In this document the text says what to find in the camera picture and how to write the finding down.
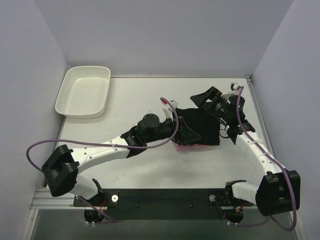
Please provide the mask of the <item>black t shirt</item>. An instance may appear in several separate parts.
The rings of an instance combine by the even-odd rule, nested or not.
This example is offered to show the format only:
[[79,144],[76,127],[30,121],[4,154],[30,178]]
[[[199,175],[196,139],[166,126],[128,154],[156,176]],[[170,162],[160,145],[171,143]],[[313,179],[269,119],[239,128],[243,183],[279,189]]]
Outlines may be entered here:
[[187,126],[201,136],[201,139],[191,145],[220,144],[220,122],[201,108],[176,109],[178,117],[182,117]]

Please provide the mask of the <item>white plastic bin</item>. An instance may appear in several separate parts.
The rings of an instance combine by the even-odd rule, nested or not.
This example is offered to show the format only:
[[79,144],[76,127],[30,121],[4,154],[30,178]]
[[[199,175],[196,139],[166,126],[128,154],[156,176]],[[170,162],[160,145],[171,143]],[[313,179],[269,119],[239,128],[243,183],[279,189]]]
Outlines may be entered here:
[[110,80],[111,71],[107,67],[70,68],[60,86],[55,111],[73,119],[99,118],[106,108]]

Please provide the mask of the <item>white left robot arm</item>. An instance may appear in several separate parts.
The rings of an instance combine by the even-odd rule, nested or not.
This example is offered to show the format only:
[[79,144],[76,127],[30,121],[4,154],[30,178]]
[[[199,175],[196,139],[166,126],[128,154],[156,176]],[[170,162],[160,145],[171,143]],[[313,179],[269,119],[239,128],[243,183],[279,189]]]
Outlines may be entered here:
[[101,146],[69,149],[60,145],[41,169],[53,197],[72,193],[96,206],[103,199],[103,191],[97,180],[87,179],[81,172],[112,160],[134,157],[145,151],[148,143],[164,139],[189,145],[200,140],[201,135],[188,127],[182,117],[160,122],[157,115],[149,113],[129,131]]

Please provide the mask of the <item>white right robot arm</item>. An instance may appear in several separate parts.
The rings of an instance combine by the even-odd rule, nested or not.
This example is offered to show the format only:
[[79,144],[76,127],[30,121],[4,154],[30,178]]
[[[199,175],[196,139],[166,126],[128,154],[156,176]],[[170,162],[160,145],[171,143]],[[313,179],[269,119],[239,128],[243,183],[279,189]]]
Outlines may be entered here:
[[293,212],[300,208],[301,177],[295,170],[287,170],[261,142],[256,130],[243,112],[243,87],[232,83],[227,93],[215,87],[191,96],[191,101],[207,114],[227,126],[227,135],[250,160],[261,176],[256,185],[245,180],[226,183],[233,199],[257,206],[263,216]]

